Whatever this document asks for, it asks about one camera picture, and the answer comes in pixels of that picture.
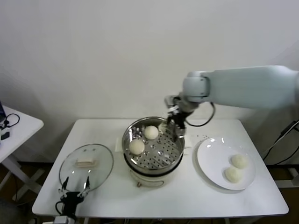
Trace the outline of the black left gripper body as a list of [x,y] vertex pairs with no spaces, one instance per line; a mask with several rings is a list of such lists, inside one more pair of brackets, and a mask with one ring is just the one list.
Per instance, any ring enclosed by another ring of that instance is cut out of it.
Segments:
[[61,197],[63,203],[62,215],[75,216],[77,206],[82,203],[82,196],[79,191],[67,192]]

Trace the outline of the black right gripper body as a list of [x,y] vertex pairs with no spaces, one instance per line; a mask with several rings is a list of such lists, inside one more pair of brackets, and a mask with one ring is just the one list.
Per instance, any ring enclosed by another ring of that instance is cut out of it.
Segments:
[[180,130],[185,130],[185,120],[187,118],[187,113],[179,110],[172,112],[172,120],[178,126]]

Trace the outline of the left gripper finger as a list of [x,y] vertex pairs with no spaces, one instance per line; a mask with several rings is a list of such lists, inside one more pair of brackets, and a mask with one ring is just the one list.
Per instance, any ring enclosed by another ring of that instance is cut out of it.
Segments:
[[60,195],[66,195],[66,193],[69,192],[68,189],[67,189],[68,180],[69,180],[69,177],[67,177],[65,179],[65,181],[61,185],[61,188],[58,190]]
[[83,190],[80,192],[79,196],[87,196],[89,191],[90,191],[90,180],[88,176],[86,182],[84,183]]

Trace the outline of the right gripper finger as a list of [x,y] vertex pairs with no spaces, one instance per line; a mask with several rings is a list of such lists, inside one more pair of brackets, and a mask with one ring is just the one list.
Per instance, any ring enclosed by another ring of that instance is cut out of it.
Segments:
[[167,125],[169,125],[171,122],[176,124],[177,113],[178,113],[177,106],[172,106],[168,109],[168,117],[166,121]]
[[184,139],[184,137],[185,137],[185,129],[181,129],[179,127],[175,127],[173,129],[173,140],[175,142]]

